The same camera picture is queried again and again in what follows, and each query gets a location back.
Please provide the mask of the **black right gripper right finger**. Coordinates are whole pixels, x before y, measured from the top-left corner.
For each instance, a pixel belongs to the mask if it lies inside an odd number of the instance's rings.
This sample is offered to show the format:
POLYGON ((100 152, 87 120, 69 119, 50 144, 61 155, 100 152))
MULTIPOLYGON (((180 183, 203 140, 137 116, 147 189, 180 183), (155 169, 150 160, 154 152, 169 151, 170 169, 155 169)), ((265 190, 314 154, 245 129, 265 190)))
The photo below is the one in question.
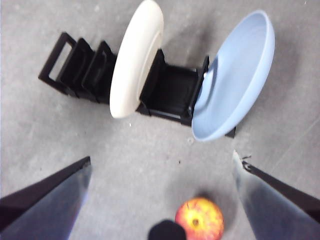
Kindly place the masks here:
POLYGON ((320 200, 232 153, 239 200, 257 240, 318 240, 320 200))

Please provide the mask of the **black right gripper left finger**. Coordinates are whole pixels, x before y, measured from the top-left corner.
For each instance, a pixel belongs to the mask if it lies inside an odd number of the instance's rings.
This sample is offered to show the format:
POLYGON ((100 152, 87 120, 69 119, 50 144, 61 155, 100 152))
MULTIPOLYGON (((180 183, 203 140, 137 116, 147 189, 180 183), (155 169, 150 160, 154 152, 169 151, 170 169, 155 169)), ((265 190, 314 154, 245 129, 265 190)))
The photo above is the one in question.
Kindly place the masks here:
POLYGON ((0 199, 2 240, 67 240, 88 196, 92 175, 86 156, 0 199))

